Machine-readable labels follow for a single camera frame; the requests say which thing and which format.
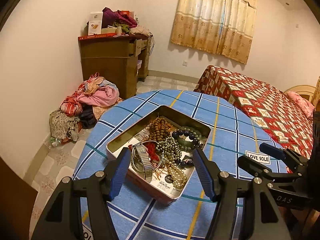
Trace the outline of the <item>pile of clothes on cabinet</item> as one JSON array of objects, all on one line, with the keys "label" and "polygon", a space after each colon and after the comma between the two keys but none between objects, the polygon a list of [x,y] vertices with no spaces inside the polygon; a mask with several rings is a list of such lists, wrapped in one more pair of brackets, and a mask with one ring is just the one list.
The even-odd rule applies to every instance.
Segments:
[{"label": "pile of clothes on cabinet", "polygon": [[107,28],[109,26],[115,28],[121,27],[125,34],[145,35],[147,37],[153,36],[148,28],[139,25],[134,18],[125,14],[123,11],[112,11],[110,8],[105,7],[102,12],[102,28]]}]

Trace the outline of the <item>brown cardboard cabinet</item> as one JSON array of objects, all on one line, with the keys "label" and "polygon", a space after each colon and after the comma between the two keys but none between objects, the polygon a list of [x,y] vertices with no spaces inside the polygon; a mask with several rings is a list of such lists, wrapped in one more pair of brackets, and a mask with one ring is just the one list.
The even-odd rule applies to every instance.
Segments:
[{"label": "brown cardboard cabinet", "polygon": [[80,36],[78,43],[84,80],[99,73],[118,87],[122,99],[136,95],[138,80],[149,73],[150,37],[99,34]]}]

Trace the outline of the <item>pink metal jewelry tin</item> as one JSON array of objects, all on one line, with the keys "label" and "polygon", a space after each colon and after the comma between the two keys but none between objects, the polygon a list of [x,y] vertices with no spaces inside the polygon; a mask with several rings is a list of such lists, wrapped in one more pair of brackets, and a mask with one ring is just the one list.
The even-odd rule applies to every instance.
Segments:
[{"label": "pink metal jewelry tin", "polygon": [[209,126],[161,105],[107,143],[110,159],[129,149],[127,177],[152,198],[169,205],[194,172],[192,151],[204,148]]}]

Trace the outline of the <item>beige window curtain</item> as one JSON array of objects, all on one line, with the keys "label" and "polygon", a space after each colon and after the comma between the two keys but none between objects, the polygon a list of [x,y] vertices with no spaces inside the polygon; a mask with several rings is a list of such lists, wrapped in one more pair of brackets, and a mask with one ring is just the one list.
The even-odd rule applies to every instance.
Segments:
[{"label": "beige window curtain", "polygon": [[257,0],[179,0],[170,42],[246,64]]}]

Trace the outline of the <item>silver metal watch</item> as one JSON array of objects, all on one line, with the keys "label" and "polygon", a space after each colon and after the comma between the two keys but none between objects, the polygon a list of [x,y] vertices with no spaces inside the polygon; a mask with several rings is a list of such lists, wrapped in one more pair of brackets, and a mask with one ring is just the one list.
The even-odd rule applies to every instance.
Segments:
[{"label": "silver metal watch", "polygon": [[131,166],[136,172],[143,174],[145,181],[152,181],[153,167],[147,148],[141,142],[132,146]]}]

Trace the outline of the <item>white product box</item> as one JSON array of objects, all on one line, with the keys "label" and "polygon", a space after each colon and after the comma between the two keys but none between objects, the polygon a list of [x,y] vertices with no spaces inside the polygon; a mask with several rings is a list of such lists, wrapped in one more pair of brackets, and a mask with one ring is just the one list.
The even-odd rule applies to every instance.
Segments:
[{"label": "white product box", "polygon": [[103,12],[91,12],[88,20],[88,35],[101,34]]}]

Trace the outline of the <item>blue plaid tablecloth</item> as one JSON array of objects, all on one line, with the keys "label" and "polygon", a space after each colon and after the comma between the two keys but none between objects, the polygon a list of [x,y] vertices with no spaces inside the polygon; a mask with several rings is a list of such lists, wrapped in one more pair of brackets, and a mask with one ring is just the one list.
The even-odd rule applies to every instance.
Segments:
[{"label": "blue plaid tablecloth", "polygon": [[[137,172],[130,147],[148,137],[152,120],[173,129],[190,128],[200,141],[184,148],[182,189],[166,181],[167,168]],[[237,163],[257,157],[272,172],[285,164],[259,150],[274,140],[226,100],[197,92],[158,90],[131,97],[104,113],[88,137],[74,170],[84,183],[81,198],[86,239],[289,239],[272,195],[272,182],[252,176]]]}]

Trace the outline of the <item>white printed paper insert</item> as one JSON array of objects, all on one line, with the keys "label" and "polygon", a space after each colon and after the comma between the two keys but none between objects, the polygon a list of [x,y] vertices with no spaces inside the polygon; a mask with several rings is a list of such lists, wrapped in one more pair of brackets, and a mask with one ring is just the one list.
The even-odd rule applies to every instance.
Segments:
[{"label": "white printed paper insert", "polygon": [[[129,145],[146,141],[154,141],[153,137],[150,136],[148,128],[142,129],[135,135],[135,137],[129,141]],[[153,189],[158,190],[171,199],[177,199],[181,196],[195,170],[191,155],[181,151],[177,141],[172,136],[168,136],[163,141],[158,142],[157,153],[164,154],[163,165],[153,174],[150,183],[145,181],[142,176],[131,167],[131,164],[130,169]]]}]

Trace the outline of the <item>wooden headboard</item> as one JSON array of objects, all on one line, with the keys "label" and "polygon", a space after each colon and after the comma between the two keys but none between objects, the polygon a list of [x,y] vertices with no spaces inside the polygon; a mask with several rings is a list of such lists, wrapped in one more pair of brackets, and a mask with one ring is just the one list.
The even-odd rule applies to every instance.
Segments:
[{"label": "wooden headboard", "polygon": [[316,87],[313,87],[310,85],[298,85],[298,86],[294,86],[294,87],[291,87],[291,88],[285,90],[284,93],[287,94],[289,91],[293,91],[293,92],[299,94],[304,99],[311,102],[315,90],[316,90]]}]

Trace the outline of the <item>green jade bangle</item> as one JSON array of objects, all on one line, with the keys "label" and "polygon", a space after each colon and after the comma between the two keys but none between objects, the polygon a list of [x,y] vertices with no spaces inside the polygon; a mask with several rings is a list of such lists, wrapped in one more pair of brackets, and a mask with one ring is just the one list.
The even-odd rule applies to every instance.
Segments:
[{"label": "green jade bangle", "polygon": [[191,152],[197,147],[204,147],[207,137],[202,135],[200,131],[193,127],[182,126],[172,132],[172,137],[177,141],[180,150],[184,152]]}]

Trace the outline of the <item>pink pillow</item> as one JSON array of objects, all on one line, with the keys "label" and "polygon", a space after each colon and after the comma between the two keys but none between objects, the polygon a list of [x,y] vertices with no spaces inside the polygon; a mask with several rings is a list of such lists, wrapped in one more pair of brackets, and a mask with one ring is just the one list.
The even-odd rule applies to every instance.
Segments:
[{"label": "pink pillow", "polygon": [[294,91],[288,91],[286,94],[289,97],[289,99],[293,101],[302,110],[302,112],[309,120],[313,119],[313,112],[315,110],[315,107],[311,104],[310,101],[301,97]]}]

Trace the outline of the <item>red tassel pendant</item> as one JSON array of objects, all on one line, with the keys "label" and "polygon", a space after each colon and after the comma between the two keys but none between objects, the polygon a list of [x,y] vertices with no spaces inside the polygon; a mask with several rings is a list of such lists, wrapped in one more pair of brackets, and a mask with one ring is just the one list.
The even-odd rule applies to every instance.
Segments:
[{"label": "red tassel pendant", "polygon": [[152,181],[153,174],[163,165],[163,155],[157,153],[157,145],[156,141],[129,145],[131,167],[147,182]]}]

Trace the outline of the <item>red patterned bed quilt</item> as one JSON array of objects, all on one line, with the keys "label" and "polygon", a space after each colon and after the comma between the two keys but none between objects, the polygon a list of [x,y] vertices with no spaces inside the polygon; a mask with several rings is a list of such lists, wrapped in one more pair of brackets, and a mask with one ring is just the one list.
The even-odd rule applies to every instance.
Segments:
[{"label": "red patterned bed quilt", "polygon": [[287,94],[269,83],[209,65],[196,92],[225,99],[262,128],[275,142],[310,158],[312,120]]}]

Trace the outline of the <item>pile of clothes on floor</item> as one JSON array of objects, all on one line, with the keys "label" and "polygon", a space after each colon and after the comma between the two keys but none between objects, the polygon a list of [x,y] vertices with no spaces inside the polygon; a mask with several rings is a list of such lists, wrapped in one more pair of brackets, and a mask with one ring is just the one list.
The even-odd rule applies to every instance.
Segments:
[{"label": "pile of clothes on floor", "polygon": [[117,86],[95,73],[49,115],[49,147],[76,142],[82,129],[96,125],[102,114],[122,102]]}]

